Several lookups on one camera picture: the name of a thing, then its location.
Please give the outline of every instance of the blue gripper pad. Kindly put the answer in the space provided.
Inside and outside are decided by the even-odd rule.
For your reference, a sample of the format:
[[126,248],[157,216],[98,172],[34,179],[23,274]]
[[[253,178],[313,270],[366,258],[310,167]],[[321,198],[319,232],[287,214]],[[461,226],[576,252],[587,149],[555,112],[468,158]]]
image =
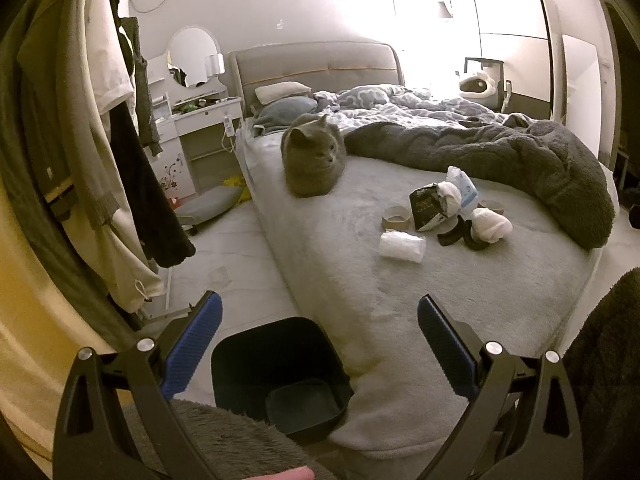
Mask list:
[[182,332],[164,362],[160,390],[172,399],[183,392],[222,322],[222,298],[213,293]]

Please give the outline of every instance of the white glove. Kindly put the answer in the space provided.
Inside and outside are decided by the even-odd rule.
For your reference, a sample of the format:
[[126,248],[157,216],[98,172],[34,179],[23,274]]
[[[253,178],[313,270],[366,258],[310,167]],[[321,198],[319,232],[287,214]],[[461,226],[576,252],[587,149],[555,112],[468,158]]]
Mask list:
[[484,207],[471,212],[471,236],[474,240],[484,240],[495,244],[500,238],[513,231],[513,225],[505,216]]
[[460,211],[460,206],[462,205],[462,195],[460,195],[460,190],[456,187],[455,184],[446,181],[439,182],[438,195],[440,197],[443,197],[447,203],[447,208],[444,211],[444,214],[447,217],[452,217],[458,211]]

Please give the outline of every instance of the black jacket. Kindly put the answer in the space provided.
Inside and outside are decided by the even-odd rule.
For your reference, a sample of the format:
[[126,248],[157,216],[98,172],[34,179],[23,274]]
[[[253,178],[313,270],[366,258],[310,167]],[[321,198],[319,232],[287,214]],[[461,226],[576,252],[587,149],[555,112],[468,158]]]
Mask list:
[[640,267],[600,301],[563,362],[580,416],[585,480],[640,478]]

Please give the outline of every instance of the white shirt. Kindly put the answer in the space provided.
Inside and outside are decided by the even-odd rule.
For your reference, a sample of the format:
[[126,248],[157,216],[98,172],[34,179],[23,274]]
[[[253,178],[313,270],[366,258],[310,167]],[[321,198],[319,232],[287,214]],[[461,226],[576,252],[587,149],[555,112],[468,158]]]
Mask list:
[[134,88],[124,63],[109,0],[86,0],[86,54],[100,115],[131,98]]

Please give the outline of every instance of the black trash bin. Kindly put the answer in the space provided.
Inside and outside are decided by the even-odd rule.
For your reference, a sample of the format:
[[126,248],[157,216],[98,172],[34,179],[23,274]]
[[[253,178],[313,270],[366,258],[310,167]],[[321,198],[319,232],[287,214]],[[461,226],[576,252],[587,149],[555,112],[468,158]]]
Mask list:
[[211,377],[218,407],[273,424],[302,445],[324,440],[353,395],[331,343],[304,317],[223,339]]

